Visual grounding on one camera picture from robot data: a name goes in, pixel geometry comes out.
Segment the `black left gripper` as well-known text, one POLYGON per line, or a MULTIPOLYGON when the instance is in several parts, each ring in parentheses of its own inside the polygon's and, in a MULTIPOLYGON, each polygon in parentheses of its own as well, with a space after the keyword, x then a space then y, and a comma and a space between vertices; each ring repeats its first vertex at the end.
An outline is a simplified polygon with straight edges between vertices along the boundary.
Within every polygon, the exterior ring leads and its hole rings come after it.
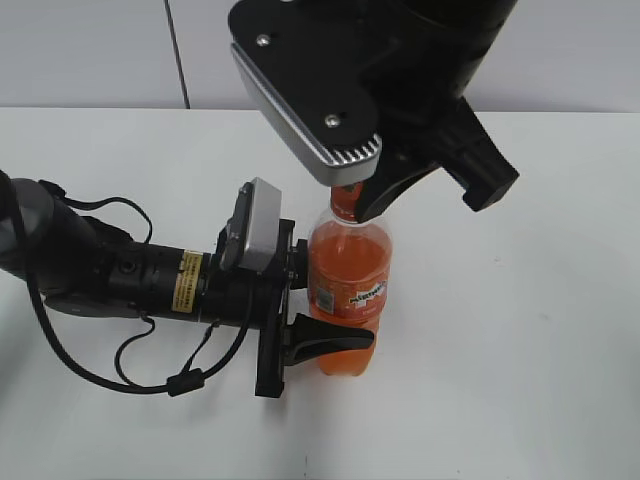
POLYGON ((293 244, 295 222, 279 221, 277 250, 262 273, 235 268, 220 268, 222 248, 218 247, 208 269, 201 297, 201 319, 216 326, 239 329, 227 353, 204 371, 209 379, 219 373, 238 353, 247 332, 259 332, 256 383, 259 397, 278 398, 284 390, 284 364, 298 365, 323 355, 366 350, 375 340, 373 332, 345 327, 297 314, 285 327, 289 290, 308 287, 308 241, 293 244))

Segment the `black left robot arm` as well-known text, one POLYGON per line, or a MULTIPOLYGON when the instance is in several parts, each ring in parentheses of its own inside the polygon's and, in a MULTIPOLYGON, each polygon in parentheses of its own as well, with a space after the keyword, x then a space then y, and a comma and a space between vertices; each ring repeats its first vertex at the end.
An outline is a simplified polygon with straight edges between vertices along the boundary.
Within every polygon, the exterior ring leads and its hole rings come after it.
POLYGON ((306 287, 305 240, 281 217, 280 191, 262 179, 245 183, 212 253, 136 241, 94 217, 94 202, 71 199, 58 185, 1 180, 1 267, 23 280, 56 356, 79 377, 131 395, 178 396, 201 389, 228 365, 249 330, 259 333, 255 392, 279 397, 284 370, 325 354, 370 347, 363 328, 288 314, 289 295, 306 287), (89 318, 159 318, 233 326, 237 336, 212 367, 186 362, 164 383, 142 386, 125 375, 109 380, 64 349, 48 311, 89 318))

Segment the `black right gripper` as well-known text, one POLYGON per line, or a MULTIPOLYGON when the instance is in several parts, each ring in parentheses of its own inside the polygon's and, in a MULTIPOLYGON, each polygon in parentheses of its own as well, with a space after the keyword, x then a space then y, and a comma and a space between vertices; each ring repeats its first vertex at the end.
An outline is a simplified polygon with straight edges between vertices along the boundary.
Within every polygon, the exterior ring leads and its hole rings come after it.
POLYGON ((495 29, 431 30, 397 40, 367 71, 383 150, 356 200, 358 223, 382 215, 439 168, 463 188, 473 211, 501 200, 518 179, 464 96, 497 35, 495 29))

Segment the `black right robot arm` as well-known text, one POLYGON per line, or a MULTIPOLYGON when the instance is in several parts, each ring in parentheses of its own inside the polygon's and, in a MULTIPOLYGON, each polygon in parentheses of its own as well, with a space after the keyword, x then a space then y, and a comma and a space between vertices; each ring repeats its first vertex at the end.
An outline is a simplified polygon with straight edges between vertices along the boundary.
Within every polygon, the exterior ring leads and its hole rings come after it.
POLYGON ((519 177, 464 92, 506 23, 512 1, 372 1, 366 19, 388 41, 364 74, 383 149, 355 203, 364 223, 433 171, 444 169, 474 212, 519 177))

